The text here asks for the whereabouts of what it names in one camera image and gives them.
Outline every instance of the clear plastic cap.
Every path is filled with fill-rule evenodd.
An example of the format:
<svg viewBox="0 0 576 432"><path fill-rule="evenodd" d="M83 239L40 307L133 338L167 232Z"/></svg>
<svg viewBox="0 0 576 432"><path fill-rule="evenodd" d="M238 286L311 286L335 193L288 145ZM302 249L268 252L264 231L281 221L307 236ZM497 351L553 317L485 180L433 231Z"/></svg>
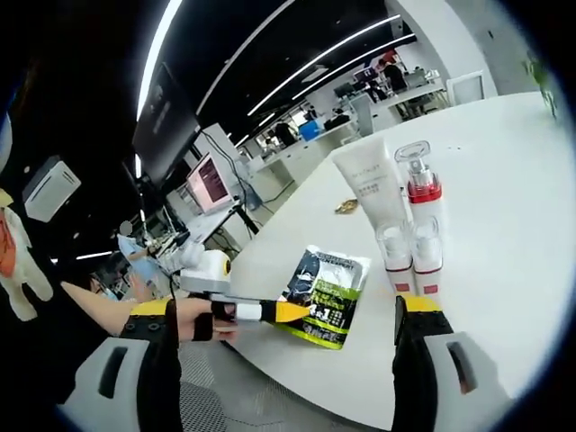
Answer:
<svg viewBox="0 0 576 432"><path fill-rule="evenodd" d="M376 230L376 241L388 258L410 255L410 244L406 239L406 227L403 225L381 225Z"/></svg>
<svg viewBox="0 0 576 432"><path fill-rule="evenodd" d="M429 154L430 143L428 141L417 141L396 150L394 159L399 164L408 164L408 174L414 185L425 186L434 182L434 175L425 160Z"/></svg>
<svg viewBox="0 0 576 432"><path fill-rule="evenodd" d="M435 259L442 256L442 241L438 221L430 216L412 227L413 252L421 259Z"/></svg>

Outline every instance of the computer monitor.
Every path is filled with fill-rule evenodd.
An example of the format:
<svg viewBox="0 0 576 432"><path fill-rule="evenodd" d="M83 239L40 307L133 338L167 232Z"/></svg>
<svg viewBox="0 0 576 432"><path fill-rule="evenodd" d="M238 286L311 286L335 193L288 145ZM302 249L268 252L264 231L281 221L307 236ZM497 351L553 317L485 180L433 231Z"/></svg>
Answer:
<svg viewBox="0 0 576 432"><path fill-rule="evenodd" d="M186 186L204 213L216 212L232 201L210 154L203 157L190 173Z"/></svg>
<svg viewBox="0 0 576 432"><path fill-rule="evenodd" d="M368 81L372 81L377 77L378 73L374 70L373 67L367 67L354 74L354 78L360 83L367 83Z"/></svg>
<svg viewBox="0 0 576 432"><path fill-rule="evenodd" d="M407 74L404 77L404 80L409 88L425 86L428 83L426 80L426 71L424 69L416 70L411 74Z"/></svg>
<svg viewBox="0 0 576 432"><path fill-rule="evenodd" d="M354 87L350 83L344 83L334 89L336 97L345 97L351 95L354 92Z"/></svg>
<svg viewBox="0 0 576 432"><path fill-rule="evenodd" d="M200 130L185 91L166 64L160 65L132 138L142 170L160 187Z"/></svg>

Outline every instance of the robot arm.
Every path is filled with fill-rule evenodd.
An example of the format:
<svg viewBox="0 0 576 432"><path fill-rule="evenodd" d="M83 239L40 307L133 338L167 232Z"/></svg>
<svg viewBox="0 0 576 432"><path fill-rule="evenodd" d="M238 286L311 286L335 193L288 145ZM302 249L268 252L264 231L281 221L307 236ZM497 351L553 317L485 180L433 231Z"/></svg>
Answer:
<svg viewBox="0 0 576 432"><path fill-rule="evenodd" d="M396 298L392 431L490 430L509 406L494 362L428 298Z"/></svg>

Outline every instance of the gray floor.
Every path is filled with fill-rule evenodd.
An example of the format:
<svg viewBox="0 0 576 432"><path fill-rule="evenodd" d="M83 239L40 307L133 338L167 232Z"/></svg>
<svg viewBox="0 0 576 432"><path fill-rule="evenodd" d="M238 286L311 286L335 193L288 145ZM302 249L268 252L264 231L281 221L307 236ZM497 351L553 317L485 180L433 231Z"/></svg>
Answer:
<svg viewBox="0 0 576 432"><path fill-rule="evenodd" d="M182 344L179 357L185 431L376 430L311 405L220 343Z"/></svg>

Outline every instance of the ceiling light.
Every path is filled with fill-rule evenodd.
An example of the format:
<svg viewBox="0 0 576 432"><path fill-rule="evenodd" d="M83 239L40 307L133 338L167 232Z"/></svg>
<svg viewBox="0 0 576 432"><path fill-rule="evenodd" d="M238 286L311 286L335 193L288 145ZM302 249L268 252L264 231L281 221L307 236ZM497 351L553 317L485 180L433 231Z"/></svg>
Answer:
<svg viewBox="0 0 576 432"><path fill-rule="evenodd" d="M109 252L99 252L99 253L97 253L97 254L77 256L77 257L76 257L76 260L78 260L78 259L88 259L88 258L105 257L106 255L111 255L111 254L112 254L112 251L109 251Z"/></svg>
<svg viewBox="0 0 576 432"><path fill-rule="evenodd" d="M242 52L244 52L246 47L250 43L252 43L252 41L262 32L263 29L265 29L268 26L268 24L270 24L273 20L275 20L283 11L285 11L288 7L290 7L295 1L296 0L283 0L282 5L278 7L278 9L276 9L273 13L268 15L268 17L265 20L263 20L254 31L252 31L252 34L250 34L250 36L248 36L248 38L244 40L242 45L240 45L240 47L236 50L234 55L226 62L225 66L222 68L218 76L216 76L216 79L214 79L214 81L210 85L210 88L204 95L204 98L202 99L200 105L198 106L198 109L196 110L197 116L200 115L200 113L202 112L202 109L206 105L206 102L208 102L208 99L210 98L212 92L214 91L218 83L222 80L222 78L224 77L226 72L228 72L228 70L234 64L234 62L240 57Z"/></svg>
<svg viewBox="0 0 576 432"><path fill-rule="evenodd" d="M134 155L134 172L136 174L136 178L142 177L142 161L138 155Z"/></svg>
<svg viewBox="0 0 576 432"><path fill-rule="evenodd" d="M350 60L348 61L345 65L342 65L341 67L334 69L332 72L330 72L329 74L326 74L325 76L323 76L321 79L319 79L318 81L316 81L315 83L307 86L304 90L302 90L301 92L299 92L296 96L292 97L292 100L295 101L296 99L298 99L300 96L304 95L306 92L308 92L310 89L312 89L313 87L317 86L318 84L320 84L323 81L326 81L328 78L334 76L335 74L337 74L339 71L341 71L342 69L346 69L347 67L349 67L350 65L356 63L358 60L363 59L366 56L369 56L370 54L374 54L375 52L378 52L380 50L383 50L384 48L390 47L391 45L393 45L394 43L400 42L400 41L404 41L407 38L411 38L412 36L415 36L414 33L412 34L408 34L406 36L402 36L401 38L395 39L392 42L388 42L388 43L384 43L383 45L381 45L378 48L374 48L369 50L368 52L365 52L364 54L362 54L361 56L356 57L354 60Z"/></svg>
<svg viewBox="0 0 576 432"><path fill-rule="evenodd" d="M268 117L266 117L265 119L263 119L260 124L258 124L258 128L261 126L264 126L265 124L268 123L269 120L271 120L274 116L276 115L275 112L271 113Z"/></svg>
<svg viewBox="0 0 576 432"><path fill-rule="evenodd" d="M182 0L170 0L170 3L166 7L160 24L156 29L154 34L154 39L152 40L152 45L150 46L150 51L148 53L148 58L146 59L146 66L144 67L144 76L142 77L142 84L140 85L140 94L138 98L138 110L136 111L136 120L140 118L142 109L144 108L144 103L148 98L148 90L150 89L150 83L152 82L152 75L154 74L154 67L156 66L156 61L158 60L158 54L162 48L162 42L168 33L170 28L170 23L174 19L178 8Z"/></svg>
<svg viewBox="0 0 576 432"><path fill-rule="evenodd" d="M248 139L248 135L246 135L243 139L241 139L240 141L238 141L238 144L236 144L234 147L237 147L239 145L241 145L244 141L246 141Z"/></svg>
<svg viewBox="0 0 576 432"><path fill-rule="evenodd" d="M320 55L318 55L316 58L313 58L311 61L309 61L308 63L306 63L304 66L302 66L300 69L298 69L296 72L294 72L292 75L290 75L285 81L283 81L277 88L275 88L272 92L270 92L270 94L268 96L266 96L264 99L262 99L254 108L252 108L252 110L250 110L250 112L248 113L248 117L250 115L252 115L253 113L255 113L258 108L260 108L262 105L264 105L266 102L268 102L268 100L270 100L270 98L272 96L274 96L276 93L278 93L280 90L282 90L288 83L290 83L293 79L295 79L299 74L301 74L304 70L306 70L307 68L309 68L310 66L312 66L314 63L320 61L321 59L324 59L329 53L337 50L338 48L340 48L342 45L345 45L347 43L349 43L351 40L357 38L358 36L363 35L364 33L367 33L377 27L380 27L381 25L384 25L386 23L389 23L390 21L396 20L400 18L399 15L394 15L391 16L390 18L386 18L385 20L381 20L379 22L375 22L374 24L366 27L365 29L362 29L361 31L357 31L356 33L354 33L351 36L348 36L347 38L345 38L344 40L341 40L339 43L337 43L336 45L328 48L326 51L322 52Z"/></svg>

